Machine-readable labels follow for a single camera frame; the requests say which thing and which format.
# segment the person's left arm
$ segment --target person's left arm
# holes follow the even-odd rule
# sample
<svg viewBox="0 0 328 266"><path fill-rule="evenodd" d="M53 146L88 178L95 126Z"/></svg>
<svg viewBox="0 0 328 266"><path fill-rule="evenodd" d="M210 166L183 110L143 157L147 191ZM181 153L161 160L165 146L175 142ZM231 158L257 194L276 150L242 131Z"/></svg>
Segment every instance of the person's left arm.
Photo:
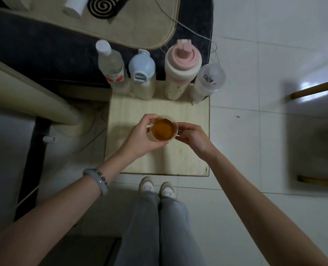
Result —
<svg viewBox="0 0 328 266"><path fill-rule="evenodd" d="M152 142L147 138L147 125L157 117L144 115L119 151L96 168L108 184L135 159L168 143ZM38 265L100 194L97 182L84 175L11 224L0 234L0 266Z"/></svg>

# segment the jeans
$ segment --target jeans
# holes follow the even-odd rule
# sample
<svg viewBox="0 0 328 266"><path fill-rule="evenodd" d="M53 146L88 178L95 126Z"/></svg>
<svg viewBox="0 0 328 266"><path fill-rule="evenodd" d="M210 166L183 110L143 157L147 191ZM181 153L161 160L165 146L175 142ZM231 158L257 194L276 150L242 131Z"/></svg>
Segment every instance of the jeans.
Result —
<svg viewBox="0 0 328 266"><path fill-rule="evenodd" d="M141 192L115 262L115 266L126 265L205 265L182 202Z"/></svg>

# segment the amber liquid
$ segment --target amber liquid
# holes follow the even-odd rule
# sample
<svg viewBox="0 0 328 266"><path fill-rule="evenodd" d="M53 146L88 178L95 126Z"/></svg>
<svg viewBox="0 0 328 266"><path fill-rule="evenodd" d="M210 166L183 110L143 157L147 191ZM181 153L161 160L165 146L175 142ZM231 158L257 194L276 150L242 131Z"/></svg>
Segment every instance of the amber liquid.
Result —
<svg viewBox="0 0 328 266"><path fill-rule="evenodd" d="M175 134L175 126L166 118L156 120L152 125L152 134L159 141L170 140Z"/></svg>

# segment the lid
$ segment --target lid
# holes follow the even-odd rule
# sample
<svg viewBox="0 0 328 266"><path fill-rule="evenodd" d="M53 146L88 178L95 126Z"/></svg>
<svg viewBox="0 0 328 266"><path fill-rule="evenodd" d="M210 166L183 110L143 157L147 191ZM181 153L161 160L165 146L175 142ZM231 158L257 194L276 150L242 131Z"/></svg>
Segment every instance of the lid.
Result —
<svg viewBox="0 0 328 266"><path fill-rule="evenodd" d="M140 83L151 80L155 73L155 63L147 50L139 49L128 65L131 78Z"/></svg>
<svg viewBox="0 0 328 266"><path fill-rule="evenodd" d="M197 66L200 60L199 50L191 44L191 40L179 39L168 51L171 66L181 71L188 71Z"/></svg>
<svg viewBox="0 0 328 266"><path fill-rule="evenodd" d="M226 81L226 74L218 63L211 63L201 67L197 78L206 89L219 90Z"/></svg>
<svg viewBox="0 0 328 266"><path fill-rule="evenodd" d="M96 42L96 50L99 55L109 56L111 54L111 46L106 40L99 40Z"/></svg>

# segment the shoe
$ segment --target shoe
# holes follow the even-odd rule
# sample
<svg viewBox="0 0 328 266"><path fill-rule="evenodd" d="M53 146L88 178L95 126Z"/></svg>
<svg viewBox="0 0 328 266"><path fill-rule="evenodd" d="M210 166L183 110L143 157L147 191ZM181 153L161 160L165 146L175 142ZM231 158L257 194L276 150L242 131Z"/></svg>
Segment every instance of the shoe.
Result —
<svg viewBox="0 0 328 266"><path fill-rule="evenodd" d="M162 183L162 186L160 187L159 195L161 197L175 198L173 185L170 182Z"/></svg>
<svg viewBox="0 0 328 266"><path fill-rule="evenodd" d="M154 192L154 184L150 176L144 177L141 180L140 187L138 188L139 192Z"/></svg>

